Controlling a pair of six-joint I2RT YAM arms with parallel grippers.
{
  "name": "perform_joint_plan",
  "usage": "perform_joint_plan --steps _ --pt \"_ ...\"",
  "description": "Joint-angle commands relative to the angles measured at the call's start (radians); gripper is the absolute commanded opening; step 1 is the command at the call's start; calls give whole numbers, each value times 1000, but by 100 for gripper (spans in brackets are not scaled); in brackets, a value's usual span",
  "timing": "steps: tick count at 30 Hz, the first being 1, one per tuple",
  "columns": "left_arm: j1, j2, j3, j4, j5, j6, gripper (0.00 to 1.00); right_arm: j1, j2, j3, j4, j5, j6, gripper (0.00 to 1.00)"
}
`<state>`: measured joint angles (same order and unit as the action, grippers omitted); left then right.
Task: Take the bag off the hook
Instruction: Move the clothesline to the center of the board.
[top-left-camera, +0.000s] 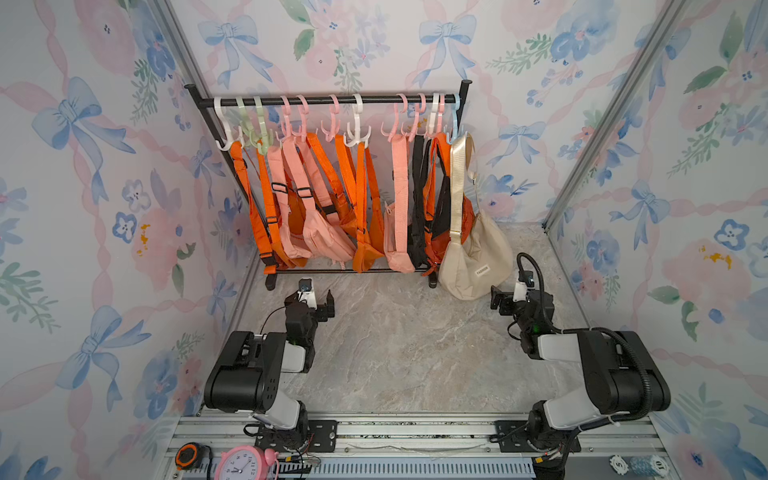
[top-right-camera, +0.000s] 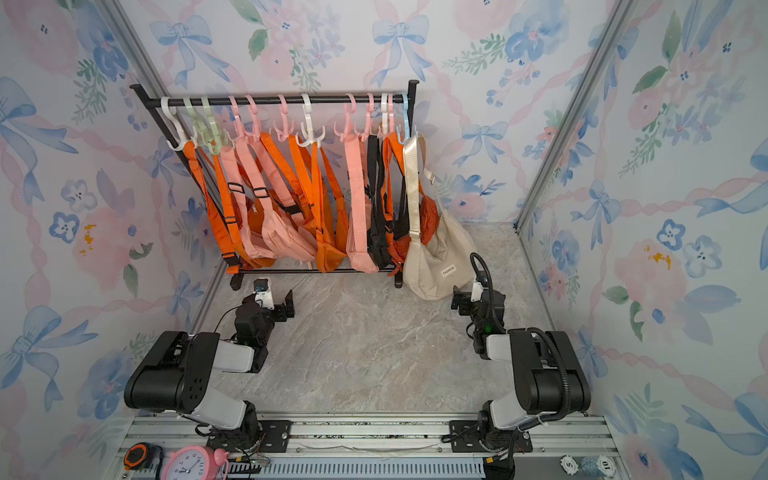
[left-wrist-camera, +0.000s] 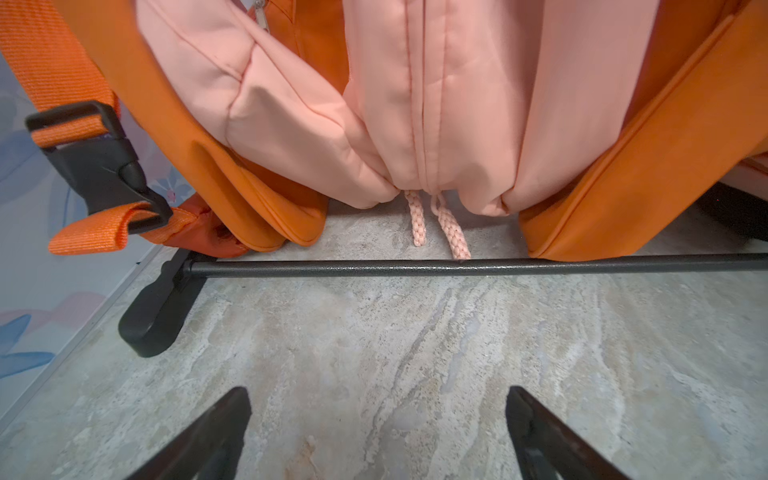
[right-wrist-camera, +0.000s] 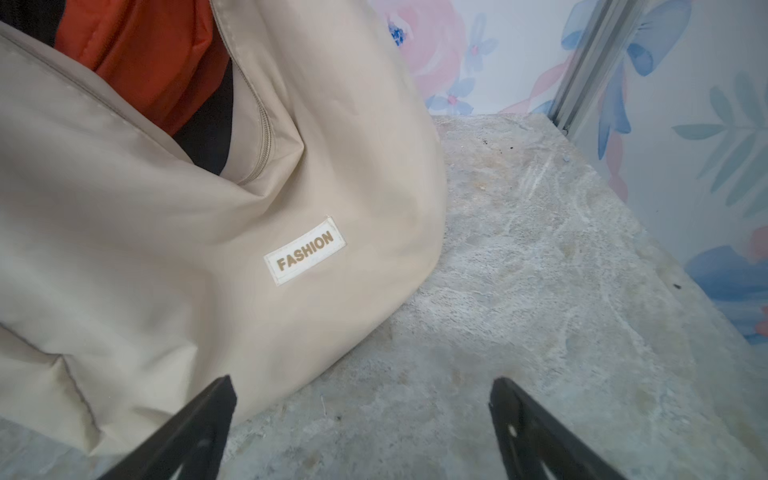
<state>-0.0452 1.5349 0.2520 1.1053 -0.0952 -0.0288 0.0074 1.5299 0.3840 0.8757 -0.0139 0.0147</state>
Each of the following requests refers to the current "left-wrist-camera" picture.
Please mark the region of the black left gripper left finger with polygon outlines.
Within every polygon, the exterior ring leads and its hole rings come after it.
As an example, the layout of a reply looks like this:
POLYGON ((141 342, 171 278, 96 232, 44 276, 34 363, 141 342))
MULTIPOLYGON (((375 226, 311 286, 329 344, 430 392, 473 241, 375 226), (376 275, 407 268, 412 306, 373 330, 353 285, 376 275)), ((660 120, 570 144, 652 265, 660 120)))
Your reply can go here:
POLYGON ((247 389, 232 388, 129 477, 235 478, 251 414, 247 389))

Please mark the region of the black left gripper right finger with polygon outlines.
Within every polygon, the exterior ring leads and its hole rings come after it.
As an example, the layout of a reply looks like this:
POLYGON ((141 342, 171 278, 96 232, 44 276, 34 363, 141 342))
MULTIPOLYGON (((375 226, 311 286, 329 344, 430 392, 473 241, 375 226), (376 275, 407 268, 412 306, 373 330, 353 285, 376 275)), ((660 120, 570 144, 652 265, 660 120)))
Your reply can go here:
POLYGON ((628 480, 523 387, 509 389, 505 418, 522 478, 628 480))

